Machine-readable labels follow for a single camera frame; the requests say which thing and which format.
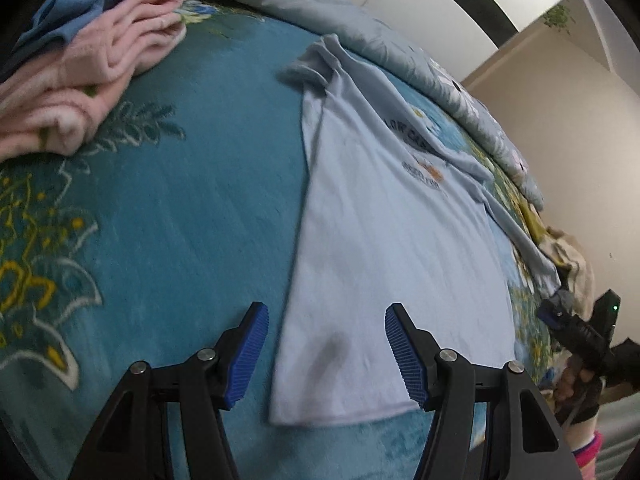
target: metal screw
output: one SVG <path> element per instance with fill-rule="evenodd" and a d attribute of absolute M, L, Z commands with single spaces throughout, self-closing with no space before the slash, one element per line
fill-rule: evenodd
<path fill-rule="evenodd" d="M 200 361 L 211 361 L 216 356 L 216 351 L 213 348 L 203 348 L 198 352 L 198 359 Z"/>
<path fill-rule="evenodd" d="M 521 374 L 524 371 L 524 364 L 520 361 L 509 361 L 509 370 L 514 374 Z"/>
<path fill-rule="evenodd" d="M 456 354 L 453 350 L 445 348 L 444 350 L 440 350 L 440 358 L 447 363 L 452 363 L 458 358 L 458 354 Z"/>
<path fill-rule="evenodd" d="M 144 361 L 136 361 L 129 367 L 129 371 L 134 375 L 143 374 L 146 371 L 146 363 Z"/>

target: white wall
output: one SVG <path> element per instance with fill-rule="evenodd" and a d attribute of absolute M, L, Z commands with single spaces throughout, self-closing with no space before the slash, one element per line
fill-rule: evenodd
<path fill-rule="evenodd" d="M 548 28 L 470 83 L 528 160 L 543 218 L 574 234 L 597 293 L 622 297 L 615 341 L 640 341 L 640 98 Z"/>
<path fill-rule="evenodd" d="M 612 72 L 620 76 L 631 88 L 640 95 L 640 50 L 636 47 L 622 22 L 618 19 L 605 0 L 581 0 L 582 6 L 588 11 L 588 18 L 580 12 L 580 4 L 575 0 L 569 4 L 574 14 L 576 23 L 571 23 L 571 41 L 583 48 L 596 60 L 593 49 L 584 43 L 585 30 L 593 27 L 597 30 L 600 49 L 603 51 L 606 62 L 604 63 Z"/>
<path fill-rule="evenodd" d="M 458 80 L 498 50 L 454 0 L 367 0 L 364 7 L 423 48 Z"/>

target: beige cloth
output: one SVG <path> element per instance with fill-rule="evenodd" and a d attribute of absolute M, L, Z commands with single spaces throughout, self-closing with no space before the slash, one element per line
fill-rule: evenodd
<path fill-rule="evenodd" d="M 567 285 L 574 295 L 574 312 L 585 321 L 591 319 L 596 281 L 593 267 L 585 259 L 578 240 L 560 229 L 545 226 L 535 208 L 524 200 L 520 203 L 520 211 L 538 248 L 556 267 L 569 271 Z"/>
<path fill-rule="evenodd" d="M 538 248 L 557 267 L 569 270 L 567 284 L 574 294 L 574 312 L 583 320 L 591 319 L 596 282 L 593 267 L 584 258 L 584 250 L 578 240 L 564 231 L 547 227 L 546 235 L 543 235 L 538 243 Z"/>

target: green plant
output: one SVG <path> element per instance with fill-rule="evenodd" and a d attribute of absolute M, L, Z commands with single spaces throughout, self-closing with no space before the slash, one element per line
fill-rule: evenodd
<path fill-rule="evenodd" d="M 551 9 L 542 15 L 542 18 L 547 27 L 554 28 L 558 32 L 564 30 L 567 34 L 569 34 L 567 28 L 569 26 L 569 20 L 575 23 L 575 20 L 571 17 L 571 10 L 563 4 L 557 4 L 555 7 L 551 7 Z"/>

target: teal blanket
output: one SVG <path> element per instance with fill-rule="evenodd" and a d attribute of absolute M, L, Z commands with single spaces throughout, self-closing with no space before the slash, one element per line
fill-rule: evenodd
<path fill-rule="evenodd" d="M 270 333 L 246 398 L 224 414 L 241 477 L 412 478 L 428 414 L 326 430 L 267 423 L 307 181 L 301 93 L 280 72 L 317 37 L 237 9 L 186 2 L 183 14 L 185 41 L 133 80 L 94 142 L 73 158 L 1 167 L 0 418 L 39 478 L 62 480 L 130 363 L 181 362 L 259 300 Z M 392 80 L 448 146 L 491 165 L 492 192 L 522 224 L 501 170 L 440 108 Z M 534 320 L 536 293 L 495 235 L 516 354 L 539 376 L 550 350 Z M 174 459 L 176 478 L 188 478 L 177 445 Z"/>

